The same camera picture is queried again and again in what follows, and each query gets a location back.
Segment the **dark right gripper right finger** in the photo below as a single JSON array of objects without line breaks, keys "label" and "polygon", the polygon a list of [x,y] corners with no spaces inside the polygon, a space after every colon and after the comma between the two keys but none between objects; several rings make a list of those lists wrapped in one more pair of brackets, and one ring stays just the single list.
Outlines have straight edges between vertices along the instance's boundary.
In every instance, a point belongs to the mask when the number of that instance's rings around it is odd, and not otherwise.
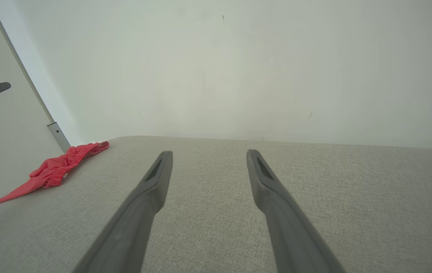
[{"label": "dark right gripper right finger", "polygon": [[251,192],[266,217],[279,273],[343,273],[344,268],[263,156],[248,150]]}]

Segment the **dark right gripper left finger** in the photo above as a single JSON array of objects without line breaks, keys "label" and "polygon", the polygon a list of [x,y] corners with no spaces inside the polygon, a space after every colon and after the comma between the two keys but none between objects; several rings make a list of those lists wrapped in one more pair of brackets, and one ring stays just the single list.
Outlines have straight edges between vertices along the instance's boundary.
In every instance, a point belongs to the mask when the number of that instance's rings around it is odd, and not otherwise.
[{"label": "dark right gripper left finger", "polygon": [[173,153],[163,151],[129,193],[74,269],[75,273],[139,273],[154,216],[163,208]]}]

